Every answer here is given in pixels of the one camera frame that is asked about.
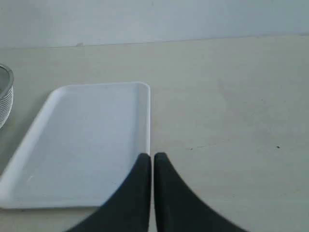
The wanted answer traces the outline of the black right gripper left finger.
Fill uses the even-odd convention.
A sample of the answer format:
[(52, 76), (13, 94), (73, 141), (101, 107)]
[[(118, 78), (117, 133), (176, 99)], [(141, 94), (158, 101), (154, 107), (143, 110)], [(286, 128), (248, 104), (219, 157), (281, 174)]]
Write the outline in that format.
[(138, 155), (115, 193), (69, 232), (146, 232), (151, 203), (151, 158)]

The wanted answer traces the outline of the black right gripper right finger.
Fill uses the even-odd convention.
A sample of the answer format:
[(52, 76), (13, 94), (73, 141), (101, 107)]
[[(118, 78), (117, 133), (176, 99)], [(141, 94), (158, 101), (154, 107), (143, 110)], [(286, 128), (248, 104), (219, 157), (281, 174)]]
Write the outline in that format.
[(154, 207), (158, 232), (243, 232), (200, 200), (166, 153), (154, 156)]

